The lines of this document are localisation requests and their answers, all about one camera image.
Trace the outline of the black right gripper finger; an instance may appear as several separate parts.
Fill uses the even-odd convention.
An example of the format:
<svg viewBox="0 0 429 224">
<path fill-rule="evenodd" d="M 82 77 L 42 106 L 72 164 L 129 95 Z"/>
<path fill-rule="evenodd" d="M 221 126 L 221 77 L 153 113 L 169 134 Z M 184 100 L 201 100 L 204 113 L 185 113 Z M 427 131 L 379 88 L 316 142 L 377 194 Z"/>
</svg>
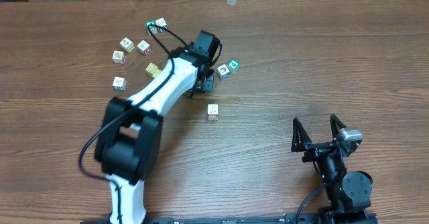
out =
<svg viewBox="0 0 429 224">
<path fill-rule="evenodd" d="M 335 114 L 332 114 L 330 116 L 330 128 L 331 128 L 332 138 L 336 139 L 337 135 L 339 134 L 339 131 L 343 128 L 347 128 L 347 126 L 344 123 L 342 123 Z"/>
<path fill-rule="evenodd" d="M 312 144 L 312 140 L 306 133 L 300 120 L 295 117 L 293 119 L 293 137 L 292 137 L 292 152 L 304 152 L 308 149 L 308 146 Z"/>
</svg>

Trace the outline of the red edged wooden block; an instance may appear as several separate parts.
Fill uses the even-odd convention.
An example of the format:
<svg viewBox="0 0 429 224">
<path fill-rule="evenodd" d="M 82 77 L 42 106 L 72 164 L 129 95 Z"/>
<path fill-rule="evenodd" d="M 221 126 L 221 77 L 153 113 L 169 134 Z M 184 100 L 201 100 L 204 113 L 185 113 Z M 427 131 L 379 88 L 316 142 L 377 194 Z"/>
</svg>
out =
<svg viewBox="0 0 429 224">
<path fill-rule="evenodd" d="M 209 121 L 217 121 L 219 119 L 219 106 L 217 104 L 208 104 L 207 118 Z"/>
</svg>

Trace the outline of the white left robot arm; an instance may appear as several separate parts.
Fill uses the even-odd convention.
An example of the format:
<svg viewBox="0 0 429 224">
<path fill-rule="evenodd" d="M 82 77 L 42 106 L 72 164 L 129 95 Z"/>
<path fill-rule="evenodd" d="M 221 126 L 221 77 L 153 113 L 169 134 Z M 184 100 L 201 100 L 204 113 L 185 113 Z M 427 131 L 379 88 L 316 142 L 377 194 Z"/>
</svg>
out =
<svg viewBox="0 0 429 224">
<path fill-rule="evenodd" d="M 109 101 L 95 147 L 111 189 L 105 223 L 145 221 L 144 180 L 158 157 L 164 116 L 184 93 L 213 90 L 211 67 L 221 49 L 214 34 L 200 31 L 195 42 L 169 52 L 166 67 L 143 90 Z"/>
</svg>

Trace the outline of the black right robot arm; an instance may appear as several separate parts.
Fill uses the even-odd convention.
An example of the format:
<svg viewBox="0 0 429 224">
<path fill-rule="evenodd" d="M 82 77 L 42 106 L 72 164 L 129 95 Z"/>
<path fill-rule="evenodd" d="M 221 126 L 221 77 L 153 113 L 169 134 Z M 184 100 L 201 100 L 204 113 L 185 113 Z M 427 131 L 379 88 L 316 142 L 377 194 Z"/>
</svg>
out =
<svg viewBox="0 0 429 224">
<path fill-rule="evenodd" d="M 366 172 L 348 172 L 344 159 L 360 146 L 363 135 L 330 116 L 331 142 L 314 144 L 298 118 L 293 119 L 291 151 L 302 152 L 303 163 L 311 162 L 322 177 L 332 215 L 358 213 L 371 206 L 372 177 Z"/>
</svg>

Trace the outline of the blue edged picture block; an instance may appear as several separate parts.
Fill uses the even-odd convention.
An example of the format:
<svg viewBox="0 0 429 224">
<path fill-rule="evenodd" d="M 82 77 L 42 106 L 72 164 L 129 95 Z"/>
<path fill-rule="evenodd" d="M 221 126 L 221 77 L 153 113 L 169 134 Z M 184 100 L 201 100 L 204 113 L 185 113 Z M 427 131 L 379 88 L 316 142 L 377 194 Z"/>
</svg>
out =
<svg viewBox="0 0 429 224">
<path fill-rule="evenodd" d="M 217 74 L 220 79 L 225 79 L 231 75 L 231 71 L 226 64 L 223 64 L 217 68 Z"/>
</svg>

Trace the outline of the green number 4 block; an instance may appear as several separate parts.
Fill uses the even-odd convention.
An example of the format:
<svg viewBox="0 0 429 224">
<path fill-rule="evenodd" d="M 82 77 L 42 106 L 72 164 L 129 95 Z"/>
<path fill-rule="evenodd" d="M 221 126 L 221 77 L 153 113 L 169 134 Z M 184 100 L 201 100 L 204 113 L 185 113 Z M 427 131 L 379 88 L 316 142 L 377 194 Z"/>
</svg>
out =
<svg viewBox="0 0 429 224">
<path fill-rule="evenodd" d="M 229 70 L 231 71 L 231 73 L 235 74 L 236 71 L 239 69 L 240 63 L 238 61 L 236 61 L 235 59 L 232 59 L 229 61 L 227 66 L 228 66 Z"/>
</svg>

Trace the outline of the yellow letter O block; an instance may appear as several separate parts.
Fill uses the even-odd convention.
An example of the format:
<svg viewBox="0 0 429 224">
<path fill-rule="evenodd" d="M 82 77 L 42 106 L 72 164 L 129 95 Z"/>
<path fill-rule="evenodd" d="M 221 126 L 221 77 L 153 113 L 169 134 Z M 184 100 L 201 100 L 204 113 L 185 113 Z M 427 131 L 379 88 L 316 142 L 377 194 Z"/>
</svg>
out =
<svg viewBox="0 0 429 224">
<path fill-rule="evenodd" d="M 156 78 L 157 76 L 159 76 L 162 73 L 162 70 L 160 69 L 156 69 L 155 72 L 152 74 L 153 78 Z"/>
</svg>

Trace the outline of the yellow letter G block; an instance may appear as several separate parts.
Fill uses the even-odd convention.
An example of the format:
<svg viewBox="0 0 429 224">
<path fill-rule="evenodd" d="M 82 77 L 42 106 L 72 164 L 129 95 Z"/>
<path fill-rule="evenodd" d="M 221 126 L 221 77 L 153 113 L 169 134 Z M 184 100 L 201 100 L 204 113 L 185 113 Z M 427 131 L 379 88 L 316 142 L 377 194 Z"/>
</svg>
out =
<svg viewBox="0 0 429 224">
<path fill-rule="evenodd" d="M 153 64 L 153 63 L 151 63 L 151 62 L 150 62 L 150 63 L 147 65 L 147 67 L 145 68 L 145 71 L 146 71 L 150 76 L 152 76 L 153 74 L 155 74 L 157 70 L 158 70 L 158 66 L 157 66 L 157 65 L 155 65 L 155 64 Z"/>
</svg>

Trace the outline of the red letter U block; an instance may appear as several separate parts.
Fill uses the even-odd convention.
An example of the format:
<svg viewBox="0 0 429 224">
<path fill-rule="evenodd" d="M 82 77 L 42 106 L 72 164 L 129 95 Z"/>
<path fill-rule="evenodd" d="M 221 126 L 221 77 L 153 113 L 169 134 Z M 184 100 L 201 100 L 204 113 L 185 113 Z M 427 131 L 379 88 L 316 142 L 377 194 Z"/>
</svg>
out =
<svg viewBox="0 0 429 224">
<path fill-rule="evenodd" d="M 142 40 L 137 45 L 137 49 L 144 55 L 148 55 L 151 52 L 151 46 L 145 41 Z"/>
</svg>

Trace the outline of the green letter block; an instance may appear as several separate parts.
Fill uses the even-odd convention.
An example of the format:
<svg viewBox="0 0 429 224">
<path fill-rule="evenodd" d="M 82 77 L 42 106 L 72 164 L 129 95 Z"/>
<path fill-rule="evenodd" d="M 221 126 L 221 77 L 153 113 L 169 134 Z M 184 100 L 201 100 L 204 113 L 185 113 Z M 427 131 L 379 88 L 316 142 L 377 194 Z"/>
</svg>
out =
<svg viewBox="0 0 429 224">
<path fill-rule="evenodd" d="M 158 29 L 156 27 L 155 21 L 147 21 L 145 23 L 145 26 L 146 26 L 146 30 L 147 30 L 148 34 L 157 34 L 158 33 Z"/>
</svg>

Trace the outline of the teal number block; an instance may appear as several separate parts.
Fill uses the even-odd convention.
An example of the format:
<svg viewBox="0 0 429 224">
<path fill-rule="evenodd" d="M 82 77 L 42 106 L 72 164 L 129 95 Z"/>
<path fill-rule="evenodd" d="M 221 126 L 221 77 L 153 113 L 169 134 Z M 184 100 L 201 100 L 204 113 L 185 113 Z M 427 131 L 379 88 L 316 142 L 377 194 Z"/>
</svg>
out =
<svg viewBox="0 0 429 224">
<path fill-rule="evenodd" d="M 158 26 L 158 32 L 163 33 L 168 29 L 168 25 L 163 17 L 155 20 L 156 25 Z"/>
</svg>

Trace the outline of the teal edged picture block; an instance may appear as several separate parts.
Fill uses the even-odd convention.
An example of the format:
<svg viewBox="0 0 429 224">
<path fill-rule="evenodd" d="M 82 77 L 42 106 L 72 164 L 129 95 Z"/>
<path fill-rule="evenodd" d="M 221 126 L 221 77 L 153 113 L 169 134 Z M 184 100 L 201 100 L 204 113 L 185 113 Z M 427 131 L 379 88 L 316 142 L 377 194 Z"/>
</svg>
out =
<svg viewBox="0 0 429 224">
<path fill-rule="evenodd" d="M 124 91 L 127 86 L 127 81 L 123 77 L 116 76 L 113 80 L 113 88 L 115 90 Z"/>
</svg>

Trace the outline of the yellow edged picture block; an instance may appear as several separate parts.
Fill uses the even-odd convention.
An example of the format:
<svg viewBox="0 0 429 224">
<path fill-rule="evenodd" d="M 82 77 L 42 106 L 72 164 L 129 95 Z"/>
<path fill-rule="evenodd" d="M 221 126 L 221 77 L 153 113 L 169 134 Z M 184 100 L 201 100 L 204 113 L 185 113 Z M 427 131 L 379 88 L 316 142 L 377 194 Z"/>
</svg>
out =
<svg viewBox="0 0 429 224">
<path fill-rule="evenodd" d="M 126 52 L 131 52 L 135 48 L 134 43 L 129 38 L 127 38 L 127 37 L 123 38 L 120 41 L 120 46 Z"/>
</svg>

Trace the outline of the red edged picture block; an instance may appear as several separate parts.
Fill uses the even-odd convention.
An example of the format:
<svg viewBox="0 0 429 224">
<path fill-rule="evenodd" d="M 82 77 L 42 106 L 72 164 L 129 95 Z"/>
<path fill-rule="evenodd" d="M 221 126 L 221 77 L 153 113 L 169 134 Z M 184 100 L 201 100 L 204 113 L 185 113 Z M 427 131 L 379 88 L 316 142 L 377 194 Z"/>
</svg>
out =
<svg viewBox="0 0 429 224">
<path fill-rule="evenodd" d="M 115 50 L 112 55 L 112 60 L 117 64 L 124 64 L 126 62 L 126 55 L 123 51 Z"/>
</svg>

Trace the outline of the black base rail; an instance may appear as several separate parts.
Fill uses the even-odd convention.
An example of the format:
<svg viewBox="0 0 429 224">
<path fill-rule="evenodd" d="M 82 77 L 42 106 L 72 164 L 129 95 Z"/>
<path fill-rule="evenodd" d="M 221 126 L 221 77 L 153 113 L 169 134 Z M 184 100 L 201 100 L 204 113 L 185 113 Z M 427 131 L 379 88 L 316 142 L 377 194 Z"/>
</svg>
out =
<svg viewBox="0 0 429 224">
<path fill-rule="evenodd" d="M 97 221 L 83 221 L 81 224 L 107 224 L 110 223 L 108 219 L 97 220 Z M 159 217 L 159 218 L 145 218 L 144 224 L 295 224 L 296 214 L 286 214 L 283 217 L 249 217 L 249 218 L 224 218 L 224 219 L 173 219 L 171 217 Z M 299 224 L 318 224 L 328 223 L 319 219 L 317 214 L 300 214 L 298 218 Z M 377 224 L 376 214 L 367 214 L 367 220 L 364 220 L 364 216 L 349 216 L 349 217 L 338 217 L 334 223 L 368 223 Z"/>
</svg>

